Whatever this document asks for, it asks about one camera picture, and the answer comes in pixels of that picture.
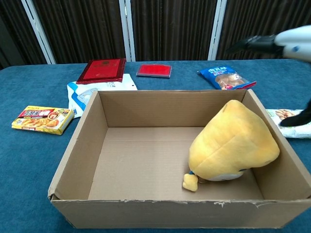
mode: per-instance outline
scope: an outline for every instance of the yellow plush toy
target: yellow plush toy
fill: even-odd
[[[230,100],[204,127],[190,147],[183,187],[195,192],[198,177],[232,180],[244,170],[274,161],[280,150],[263,120],[237,100]]]

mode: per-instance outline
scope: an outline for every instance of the food package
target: food package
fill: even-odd
[[[62,135],[73,116],[71,109],[27,106],[13,121],[12,128]]]
[[[86,105],[94,91],[125,91],[137,90],[129,74],[123,74],[122,82],[105,82],[77,84],[70,82],[67,84],[68,108],[74,112],[74,118],[81,117]]]
[[[293,117],[303,110],[288,109],[266,109],[271,119],[277,125],[281,133],[286,138],[311,138],[311,122],[306,125],[295,127],[282,127],[280,122],[288,117]]]
[[[242,78],[229,66],[211,67],[198,71],[204,78],[210,81],[214,87],[221,90],[248,89],[256,85],[256,81],[250,82]]]

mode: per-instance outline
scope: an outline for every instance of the snack box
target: snack box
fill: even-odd
[[[13,121],[12,128],[62,135],[73,116],[71,109],[27,106]]]
[[[288,117],[300,114],[303,109],[266,109],[271,119],[286,138],[311,138],[311,122],[294,127],[282,127],[280,123]]]

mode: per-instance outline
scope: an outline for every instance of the plush toy foot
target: plush toy foot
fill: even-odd
[[[192,192],[198,190],[198,178],[194,174],[185,174],[183,187]]]

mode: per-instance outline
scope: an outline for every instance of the red case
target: red case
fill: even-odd
[[[90,60],[77,84],[122,82],[126,59]]]
[[[171,76],[171,70],[172,70],[171,66],[160,64],[153,64],[153,65],[144,64],[140,66],[136,75],[169,78]]]

